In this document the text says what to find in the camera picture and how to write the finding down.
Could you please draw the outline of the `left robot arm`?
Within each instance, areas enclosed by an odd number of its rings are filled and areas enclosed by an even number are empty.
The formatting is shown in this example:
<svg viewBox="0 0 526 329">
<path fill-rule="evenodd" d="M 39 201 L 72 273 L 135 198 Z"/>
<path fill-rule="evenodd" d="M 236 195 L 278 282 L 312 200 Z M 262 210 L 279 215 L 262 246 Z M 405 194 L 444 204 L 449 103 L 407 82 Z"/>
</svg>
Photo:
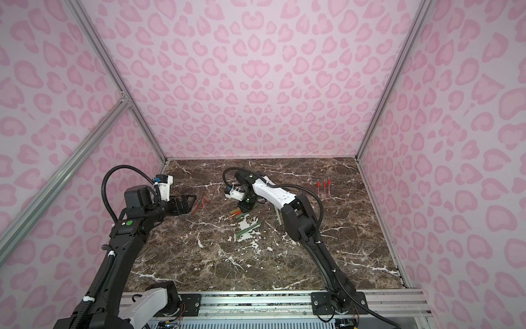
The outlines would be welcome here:
<svg viewBox="0 0 526 329">
<path fill-rule="evenodd" d="M 195 195 L 168 196 L 156 200 L 152 188 L 134 186 L 124 194 L 123 218 L 115 223 L 110 240 L 103 245 L 105 260 L 82 301 L 68 318 L 59 319 L 55 328 L 144 328 L 155 315 L 179 317 L 186 307 L 172 281 L 154 284 L 121 310 L 121 299 L 136 258 L 150 232 L 166 217 L 189 214 Z"/>
</svg>

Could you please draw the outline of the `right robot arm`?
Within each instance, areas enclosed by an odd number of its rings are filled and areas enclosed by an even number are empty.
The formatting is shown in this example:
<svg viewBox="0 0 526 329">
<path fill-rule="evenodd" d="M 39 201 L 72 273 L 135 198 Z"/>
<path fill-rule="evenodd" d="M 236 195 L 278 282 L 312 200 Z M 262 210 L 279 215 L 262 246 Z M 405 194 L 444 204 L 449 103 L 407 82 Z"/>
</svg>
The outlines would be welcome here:
<svg viewBox="0 0 526 329">
<path fill-rule="evenodd" d="M 355 285 L 338 267 L 322 241 L 324 205 L 313 191 L 299 185 L 271 182 L 270 178 L 241 167 L 223 171 L 225 196 L 238 201 L 241 212 L 251 212 L 256 204 L 271 203 L 281 214 L 287 235 L 299 243 L 317 266 L 330 294 L 329 306 L 335 313 L 365 309 Z"/>
</svg>

